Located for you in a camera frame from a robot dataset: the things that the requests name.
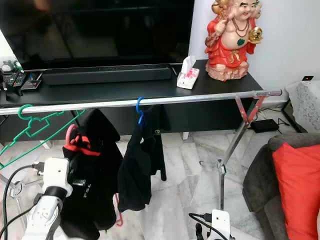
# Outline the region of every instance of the sofa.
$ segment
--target sofa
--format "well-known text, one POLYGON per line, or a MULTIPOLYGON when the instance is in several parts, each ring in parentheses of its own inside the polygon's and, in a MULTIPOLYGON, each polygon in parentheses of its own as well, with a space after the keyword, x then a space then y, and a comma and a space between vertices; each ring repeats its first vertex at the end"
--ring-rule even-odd
POLYGON ((266 240, 289 240, 272 154, 283 143, 293 148, 320 144, 320 133, 294 133, 271 138, 255 156, 243 181, 243 197, 255 213, 266 240))

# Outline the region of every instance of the lace cloth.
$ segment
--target lace cloth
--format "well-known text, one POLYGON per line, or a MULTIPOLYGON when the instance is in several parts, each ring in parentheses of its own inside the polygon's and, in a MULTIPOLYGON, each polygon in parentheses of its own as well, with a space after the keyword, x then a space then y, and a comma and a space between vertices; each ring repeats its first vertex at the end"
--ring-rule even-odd
POLYGON ((320 80, 300 81, 286 90, 295 121, 309 133, 320 133, 320 80))

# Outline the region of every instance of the red cushion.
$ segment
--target red cushion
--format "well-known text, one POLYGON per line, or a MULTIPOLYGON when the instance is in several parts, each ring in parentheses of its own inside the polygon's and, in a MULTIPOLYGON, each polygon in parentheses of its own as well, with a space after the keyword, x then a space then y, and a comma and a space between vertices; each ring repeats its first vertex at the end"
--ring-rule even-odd
POLYGON ((289 239, 317 240, 320 145, 294 149, 284 143, 273 153, 273 161, 289 239))

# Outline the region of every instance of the black power brick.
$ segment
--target black power brick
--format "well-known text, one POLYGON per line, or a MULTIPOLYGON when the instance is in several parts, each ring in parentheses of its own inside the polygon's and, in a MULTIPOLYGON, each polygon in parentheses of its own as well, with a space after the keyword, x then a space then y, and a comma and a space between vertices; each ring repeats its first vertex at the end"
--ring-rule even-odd
POLYGON ((279 129, 279 125, 273 119, 267 119, 267 120, 253 121, 251 123, 251 128, 256 133, 264 133, 264 132, 277 131, 279 129))

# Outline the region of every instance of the clothes drying rack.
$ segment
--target clothes drying rack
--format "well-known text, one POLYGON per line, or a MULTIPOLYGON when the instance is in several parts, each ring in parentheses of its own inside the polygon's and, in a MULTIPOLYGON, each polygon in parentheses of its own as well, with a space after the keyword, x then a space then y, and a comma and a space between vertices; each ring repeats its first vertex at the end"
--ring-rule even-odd
MULTIPOLYGON (((219 100, 235 100, 237 107, 240 111, 243 119, 239 128, 236 130, 234 137, 227 148, 222 159, 217 159, 217 170, 219 173, 219 209, 224 209, 224 194, 225 194, 225 175, 227 173, 226 165, 237 147, 242 136, 248 129, 250 123, 253 121, 254 116, 258 112, 265 98, 270 96, 280 96, 281 90, 256 90, 246 92, 233 92, 233 93, 219 93, 219 94, 206 94, 206 95, 194 95, 194 96, 177 96, 177 97, 163 97, 163 98, 148 98, 140 101, 141 106, 146 105, 162 105, 162 104, 179 104, 179 103, 197 103, 197 102, 209 102, 219 100), (253 98, 253 101, 249 110, 246 112, 242 104, 241 99, 253 98)), ((90 103, 76 103, 76 104, 57 104, 57 105, 41 105, 30 106, 22 111, 23 114, 31 113, 45 113, 45 112, 57 112, 57 111, 74 111, 74 110, 86 110, 93 108, 119 108, 119 107, 133 107, 136 106, 137 100, 114 100, 104 102, 90 102, 90 103)), ((16 115, 18 114, 19 107, 1 108, 1 115, 16 115)), ((0 180, 5 183, 8 179, 0 174, 0 180)), ((10 187, 13 190, 19 192, 17 186, 10 183, 10 187)))

